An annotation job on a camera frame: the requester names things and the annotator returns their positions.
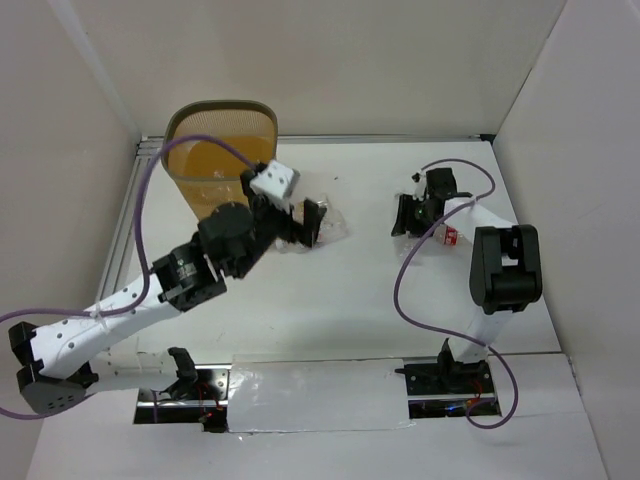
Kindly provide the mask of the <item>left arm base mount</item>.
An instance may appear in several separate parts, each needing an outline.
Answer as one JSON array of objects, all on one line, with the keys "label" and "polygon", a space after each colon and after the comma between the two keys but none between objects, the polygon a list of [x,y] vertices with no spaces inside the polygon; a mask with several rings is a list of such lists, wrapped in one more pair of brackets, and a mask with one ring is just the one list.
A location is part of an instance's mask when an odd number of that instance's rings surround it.
[{"label": "left arm base mount", "polygon": [[204,432],[228,431],[230,364],[196,364],[184,348],[172,347],[177,379],[164,390],[140,389],[135,425],[199,424]]}]

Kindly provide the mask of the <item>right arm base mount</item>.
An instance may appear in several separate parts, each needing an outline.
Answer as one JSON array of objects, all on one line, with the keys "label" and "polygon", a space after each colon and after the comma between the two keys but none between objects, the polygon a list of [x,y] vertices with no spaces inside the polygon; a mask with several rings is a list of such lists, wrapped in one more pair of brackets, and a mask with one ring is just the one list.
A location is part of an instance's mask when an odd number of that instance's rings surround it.
[{"label": "right arm base mount", "polygon": [[455,361],[446,340],[435,360],[411,360],[403,377],[411,419],[501,415],[489,365]]}]

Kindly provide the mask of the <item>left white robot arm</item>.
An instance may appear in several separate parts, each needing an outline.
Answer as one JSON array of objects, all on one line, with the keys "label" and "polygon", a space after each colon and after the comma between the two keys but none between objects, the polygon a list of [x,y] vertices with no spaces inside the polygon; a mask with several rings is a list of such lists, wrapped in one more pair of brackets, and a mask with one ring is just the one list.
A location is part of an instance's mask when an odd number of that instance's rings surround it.
[{"label": "left white robot arm", "polygon": [[277,241],[313,247],[327,208],[311,199],[296,219],[294,184],[267,171],[241,176],[246,204],[227,202],[199,221],[192,238],[153,262],[150,274],[90,307],[37,327],[9,329],[21,367],[21,396],[36,416],[64,412],[102,391],[142,388],[173,400],[196,390],[198,371],[188,351],[135,351],[119,357],[112,347],[140,330],[186,313],[227,290],[226,278],[244,278]]}]

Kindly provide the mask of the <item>red cap cola bottle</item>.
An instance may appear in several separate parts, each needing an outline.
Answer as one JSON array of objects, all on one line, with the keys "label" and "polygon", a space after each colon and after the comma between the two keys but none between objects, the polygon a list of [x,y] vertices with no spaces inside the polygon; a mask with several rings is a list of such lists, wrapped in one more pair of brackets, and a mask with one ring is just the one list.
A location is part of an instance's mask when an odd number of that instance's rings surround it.
[{"label": "red cap cola bottle", "polygon": [[455,228],[442,224],[435,229],[433,238],[441,245],[456,246],[462,235]]}]

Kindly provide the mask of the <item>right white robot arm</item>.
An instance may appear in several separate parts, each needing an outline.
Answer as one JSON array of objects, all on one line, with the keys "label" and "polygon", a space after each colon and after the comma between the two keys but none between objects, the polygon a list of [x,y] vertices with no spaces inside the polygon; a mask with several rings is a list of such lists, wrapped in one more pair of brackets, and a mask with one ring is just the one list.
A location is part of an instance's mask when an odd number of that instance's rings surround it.
[{"label": "right white robot arm", "polygon": [[440,387],[457,392],[471,379],[469,365],[486,359],[511,316],[542,296],[538,232],[501,218],[460,191],[450,167],[416,173],[412,180],[416,192],[398,196],[391,235],[440,236],[451,246],[464,237],[472,247],[469,290],[477,310],[461,336],[447,335],[436,369]]}]

